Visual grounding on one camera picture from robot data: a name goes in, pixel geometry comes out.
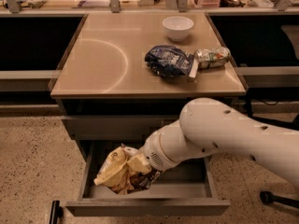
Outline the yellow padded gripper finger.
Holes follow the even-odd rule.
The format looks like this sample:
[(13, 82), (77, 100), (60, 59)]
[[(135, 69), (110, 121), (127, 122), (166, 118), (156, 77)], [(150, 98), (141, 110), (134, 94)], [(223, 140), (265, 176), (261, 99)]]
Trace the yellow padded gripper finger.
[(133, 155), (127, 164), (134, 172), (139, 172), (143, 175), (146, 175), (151, 171), (150, 162), (142, 152), (137, 152)]

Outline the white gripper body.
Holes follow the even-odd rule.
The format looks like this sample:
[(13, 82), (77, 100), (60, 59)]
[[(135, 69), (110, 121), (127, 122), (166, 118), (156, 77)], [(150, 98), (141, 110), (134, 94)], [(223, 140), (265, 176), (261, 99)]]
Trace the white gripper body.
[(160, 138), (161, 135), (154, 132), (147, 138), (141, 150), (154, 169), (165, 171), (170, 168), (170, 160), (164, 155)]

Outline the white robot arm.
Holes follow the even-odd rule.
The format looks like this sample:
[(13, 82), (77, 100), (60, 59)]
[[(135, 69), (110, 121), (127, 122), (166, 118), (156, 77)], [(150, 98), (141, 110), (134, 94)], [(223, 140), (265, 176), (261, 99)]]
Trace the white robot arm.
[(179, 119), (152, 133), (140, 159), (164, 172), (181, 162), (228, 152), (252, 158), (263, 168), (299, 186), (299, 132), (251, 119), (210, 98), (197, 98)]

